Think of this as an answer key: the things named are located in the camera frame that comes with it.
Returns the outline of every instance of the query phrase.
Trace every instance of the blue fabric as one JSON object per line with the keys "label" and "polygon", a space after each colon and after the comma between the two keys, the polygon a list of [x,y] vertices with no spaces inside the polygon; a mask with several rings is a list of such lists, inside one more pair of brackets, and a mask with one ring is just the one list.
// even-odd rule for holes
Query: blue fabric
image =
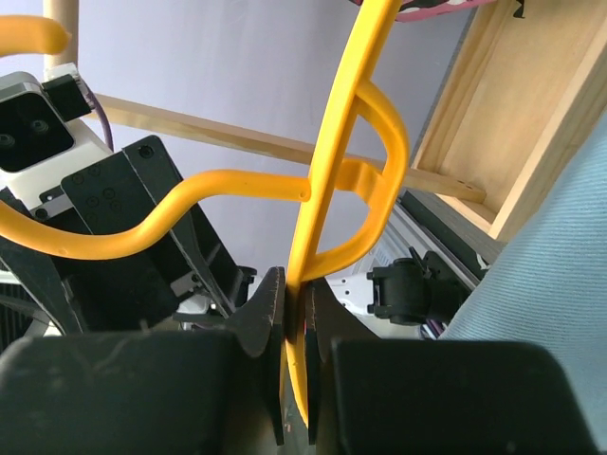
{"label": "blue fabric", "polygon": [[607,115],[441,339],[542,345],[607,449]]}

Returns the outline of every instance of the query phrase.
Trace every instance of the gray wall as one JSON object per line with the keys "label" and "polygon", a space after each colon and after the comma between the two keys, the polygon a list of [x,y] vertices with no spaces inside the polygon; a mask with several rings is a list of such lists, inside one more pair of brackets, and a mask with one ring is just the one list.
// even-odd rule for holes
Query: gray wall
{"label": "gray wall", "polygon": [[[80,70],[100,93],[313,142],[358,8],[347,0],[81,0]],[[1,14],[42,14],[42,1],[5,0]],[[375,73],[415,144],[468,13],[396,24]],[[42,76],[42,57],[0,61],[0,74]],[[99,124],[91,121],[95,131]],[[127,145],[145,132],[115,126]],[[306,167],[164,137],[185,175],[236,168],[304,175]],[[362,120],[350,152],[382,157]],[[240,264],[286,264],[298,208],[216,197],[202,206]],[[347,240],[366,215],[336,194],[321,249]]]}

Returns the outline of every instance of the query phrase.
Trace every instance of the wooden frame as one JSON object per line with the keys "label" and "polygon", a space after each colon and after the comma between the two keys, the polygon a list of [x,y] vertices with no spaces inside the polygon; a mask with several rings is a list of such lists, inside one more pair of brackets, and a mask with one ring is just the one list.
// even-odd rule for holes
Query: wooden frame
{"label": "wooden frame", "polygon": [[[493,238],[516,233],[607,105],[607,2],[575,3],[534,0],[525,19],[512,16],[515,0],[479,8],[404,188],[438,194]],[[45,0],[45,15],[78,36],[78,0]],[[77,61],[76,40],[46,65]],[[314,151],[285,137],[98,98],[120,125],[302,164]]]}

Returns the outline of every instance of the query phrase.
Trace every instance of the pink and black patterned fabric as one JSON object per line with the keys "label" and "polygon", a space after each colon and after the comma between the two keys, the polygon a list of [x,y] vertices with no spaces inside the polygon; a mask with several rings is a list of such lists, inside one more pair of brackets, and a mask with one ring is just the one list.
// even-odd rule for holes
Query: pink and black patterned fabric
{"label": "pink and black patterned fabric", "polygon": [[[350,1],[360,6],[363,0]],[[420,21],[438,14],[478,7],[492,1],[494,0],[404,0],[396,20],[398,22]]]}

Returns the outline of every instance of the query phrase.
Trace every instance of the wooden box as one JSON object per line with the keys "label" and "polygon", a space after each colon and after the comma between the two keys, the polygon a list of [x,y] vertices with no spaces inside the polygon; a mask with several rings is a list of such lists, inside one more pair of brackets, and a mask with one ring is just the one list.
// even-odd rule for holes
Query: wooden box
{"label": "wooden box", "polygon": [[535,213],[607,105],[607,2],[498,0],[478,9],[414,168],[483,190],[440,196],[507,241]]}

